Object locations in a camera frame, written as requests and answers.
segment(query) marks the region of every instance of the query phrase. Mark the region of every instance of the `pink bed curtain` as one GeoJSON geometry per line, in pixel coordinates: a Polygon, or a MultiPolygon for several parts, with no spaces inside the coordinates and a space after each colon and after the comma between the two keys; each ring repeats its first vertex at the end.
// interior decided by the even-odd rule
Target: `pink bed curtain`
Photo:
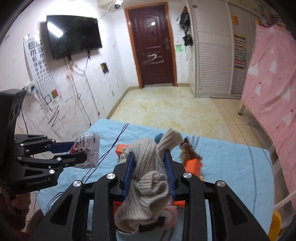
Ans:
{"type": "MultiPolygon", "coordinates": [[[[256,26],[242,100],[273,141],[289,193],[296,190],[296,42],[277,25],[256,26]]],[[[296,210],[296,199],[292,200],[296,210]]]]}

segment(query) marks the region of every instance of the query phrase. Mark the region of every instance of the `person's hand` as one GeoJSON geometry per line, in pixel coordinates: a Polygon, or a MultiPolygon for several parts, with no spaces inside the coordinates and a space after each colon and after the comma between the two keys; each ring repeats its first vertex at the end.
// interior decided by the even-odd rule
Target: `person's hand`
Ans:
{"type": "Polygon", "coordinates": [[[11,203],[13,207],[17,209],[27,210],[31,204],[31,193],[15,195],[15,198],[11,201],[11,203]]]}

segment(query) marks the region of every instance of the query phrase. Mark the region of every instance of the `blue yarn ball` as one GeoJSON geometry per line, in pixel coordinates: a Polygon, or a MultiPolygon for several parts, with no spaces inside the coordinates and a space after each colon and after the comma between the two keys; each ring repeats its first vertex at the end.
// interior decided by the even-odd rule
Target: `blue yarn ball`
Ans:
{"type": "Polygon", "coordinates": [[[156,135],[154,138],[155,143],[159,144],[162,137],[163,137],[163,133],[159,133],[158,135],[156,135]]]}

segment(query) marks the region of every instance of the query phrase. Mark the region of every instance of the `blue bedsheet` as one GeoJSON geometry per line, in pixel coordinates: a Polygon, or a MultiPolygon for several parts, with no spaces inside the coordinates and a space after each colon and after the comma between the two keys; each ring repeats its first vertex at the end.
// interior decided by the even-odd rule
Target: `blue bedsheet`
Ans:
{"type": "MultiPolygon", "coordinates": [[[[124,124],[108,119],[101,119],[85,132],[90,133],[96,131],[99,133],[101,138],[99,147],[100,157],[111,148],[123,129],[124,124]]],[[[157,134],[164,132],[164,130],[129,124],[123,134],[120,135],[117,144],[130,144],[141,138],[154,139],[157,134]]],[[[255,216],[265,232],[268,233],[274,206],[274,178],[268,151],[221,140],[186,134],[182,135],[184,138],[189,136],[191,142],[194,139],[195,149],[203,157],[202,175],[204,180],[211,183],[215,183],[217,180],[224,180],[255,216]]],[[[115,165],[119,162],[115,153],[117,144],[104,158],[99,168],[92,174],[87,183],[97,181],[101,176],[113,171],[115,165]]],[[[177,146],[171,152],[173,159],[179,162],[180,151],[180,147],[177,146]]],[[[87,171],[88,169],[65,168],[59,176],[57,186],[43,189],[38,193],[36,199],[42,212],[45,213],[47,204],[55,194],[65,191],[73,181],[81,180],[87,171]]],[[[88,229],[91,229],[92,205],[93,203],[90,203],[88,229]]],[[[179,214],[178,224],[174,229],[171,239],[173,241],[181,240],[182,236],[184,217],[182,209],[179,214]]],[[[207,217],[208,240],[212,240],[208,206],[207,217]]],[[[117,239],[126,241],[139,239],[151,241],[159,240],[162,234],[163,232],[160,231],[135,235],[117,234],[117,239]]]]}

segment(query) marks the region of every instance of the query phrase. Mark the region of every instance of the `small flag sticker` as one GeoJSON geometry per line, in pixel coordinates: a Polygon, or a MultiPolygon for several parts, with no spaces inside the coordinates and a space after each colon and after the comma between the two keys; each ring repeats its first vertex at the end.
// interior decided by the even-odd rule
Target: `small flag sticker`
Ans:
{"type": "Polygon", "coordinates": [[[55,98],[57,98],[57,97],[59,96],[59,94],[57,93],[57,90],[56,90],[56,89],[53,90],[53,91],[51,92],[51,94],[52,94],[52,98],[53,98],[53,99],[55,99],[55,98]]]}

